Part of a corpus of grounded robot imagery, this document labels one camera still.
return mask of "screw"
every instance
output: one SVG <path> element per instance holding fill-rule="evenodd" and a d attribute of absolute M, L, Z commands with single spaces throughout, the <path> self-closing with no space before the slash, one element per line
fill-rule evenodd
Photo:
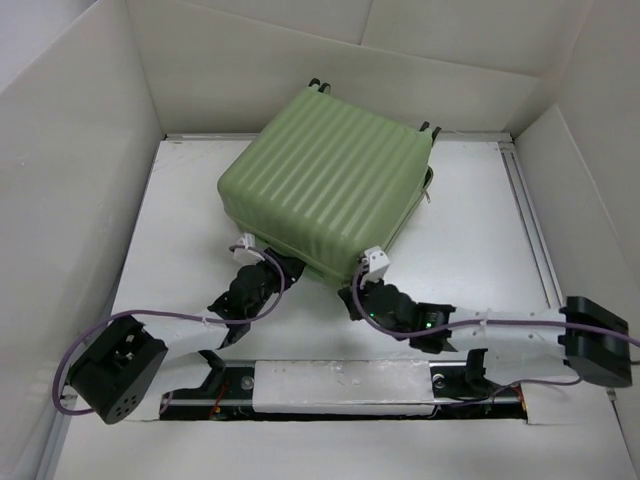
<path fill-rule="evenodd" d="M 431 377 L 431 383 L 433 383 L 434 388 L 440 390 L 445 387 L 444 375 L 441 373 L 436 373 L 433 377 Z"/>
<path fill-rule="evenodd" d="M 251 390 L 253 389 L 253 377 L 242 377 L 242 379 L 240 379 L 240 387 L 242 387 L 243 390 Z"/>

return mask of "white platform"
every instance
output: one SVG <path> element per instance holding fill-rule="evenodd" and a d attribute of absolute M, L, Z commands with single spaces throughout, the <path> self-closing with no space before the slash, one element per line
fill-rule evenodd
<path fill-rule="evenodd" d="M 240 232 L 223 212 L 216 181 L 247 144 L 237 138 L 161 143 L 115 310 L 198 312 L 227 289 L 238 269 L 227 246 Z M 432 203 L 420 205 L 388 252 L 386 278 L 421 301 L 496 310 L 553 304 L 499 144 L 445 139 L 431 165 Z M 425 358 L 406 342 L 350 322 L 335 292 L 307 278 L 271 318 L 220 353 L 226 359 Z M 538 388 L 528 398 L 539 426 L 485 420 L 107 427 L 97 416 L 75 418 L 56 478 L 636 478 L 603 389 Z"/>

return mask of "ribbed suitcase shell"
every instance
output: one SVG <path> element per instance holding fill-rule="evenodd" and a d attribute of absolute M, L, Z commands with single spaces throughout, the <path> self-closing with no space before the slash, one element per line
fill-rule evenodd
<path fill-rule="evenodd" d="M 432 132 L 418 132 L 306 88 L 218 181 L 243 231 L 329 284 L 358 256 L 388 249 L 423 195 Z"/>

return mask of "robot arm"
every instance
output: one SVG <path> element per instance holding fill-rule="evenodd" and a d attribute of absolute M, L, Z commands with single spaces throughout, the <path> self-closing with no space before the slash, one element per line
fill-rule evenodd
<path fill-rule="evenodd" d="M 632 384 L 626 341 L 563 327 L 584 325 L 628 335 L 627 322 L 583 297 L 569 297 L 559 310 L 507 313 L 414 302 L 381 279 L 365 281 L 357 293 L 360 305 L 351 286 L 339 292 L 352 320 L 366 313 L 366 321 L 377 329 L 398 340 L 408 338 L 410 347 L 427 353 L 470 352 L 472 377 L 508 385 L 523 378 L 578 374 L 604 387 Z M 472 326 L 457 328 L 463 324 Z"/>
<path fill-rule="evenodd" d="M 69 368 L 68 383 L 107 424 L 123 420 L 147 395 L 182 388 L 216 391 L 225 364 L 213 350 L 238 342 L 251 320 L 212 324 L 206 318 L 214 314 L 223 320 L 253 319 L 272 295 L 288 290 L 304 270 L 300 260 L 272 250 L 265 253 L 271 261 L 250 258 L 253 263 L 238 271 L 229 290 L 197 316 L 138 311 L 136 318 L 118 318 Z M 202 322 L 176 322 L 171 316 Z"/>

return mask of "white connector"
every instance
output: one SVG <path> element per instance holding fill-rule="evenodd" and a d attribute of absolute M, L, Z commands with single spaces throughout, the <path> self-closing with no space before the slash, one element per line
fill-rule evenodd
<path fill-rule="evenodd" d="M 391 260 L 380 247 L 369 248 L 364 251 L 364 262 L 369 266 L 369 271 L 362 277 L 362 283 L 377 282 L 387 273 Z"/>
<path fill-rule="evenodd" d="M 243 233 L 242 236 L 236 242 L 236 245 L 240 245 L 244 248 L 236 248 L 233 251 L 233 259 L 241 265 L 255 265 L 262 257 L 256 252 L 248 250 L 246 247 L 256 248 L 256 237 L 252 233 Z"/>

